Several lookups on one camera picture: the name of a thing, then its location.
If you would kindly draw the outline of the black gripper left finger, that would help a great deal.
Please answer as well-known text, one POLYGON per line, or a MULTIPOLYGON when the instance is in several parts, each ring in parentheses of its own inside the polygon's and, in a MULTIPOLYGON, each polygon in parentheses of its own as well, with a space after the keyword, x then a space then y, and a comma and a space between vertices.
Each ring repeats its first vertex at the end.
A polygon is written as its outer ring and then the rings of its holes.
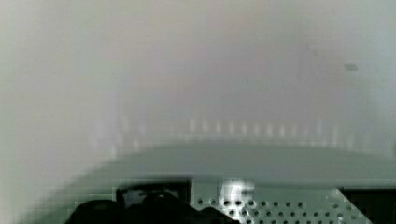
POLYGON ((191 194, 191 179, 118 188, 115 201, 81 203, 64 224, 240 224, 219 209, 193 208, 191 194))

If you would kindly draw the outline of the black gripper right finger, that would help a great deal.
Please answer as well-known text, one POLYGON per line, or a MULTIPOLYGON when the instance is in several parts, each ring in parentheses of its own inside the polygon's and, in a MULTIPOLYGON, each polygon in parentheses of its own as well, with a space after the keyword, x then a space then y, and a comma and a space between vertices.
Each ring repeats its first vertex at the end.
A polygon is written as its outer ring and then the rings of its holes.
POLYGON ((373 224, 396 224, 394 187, 341 187, 338 190, 373 224))

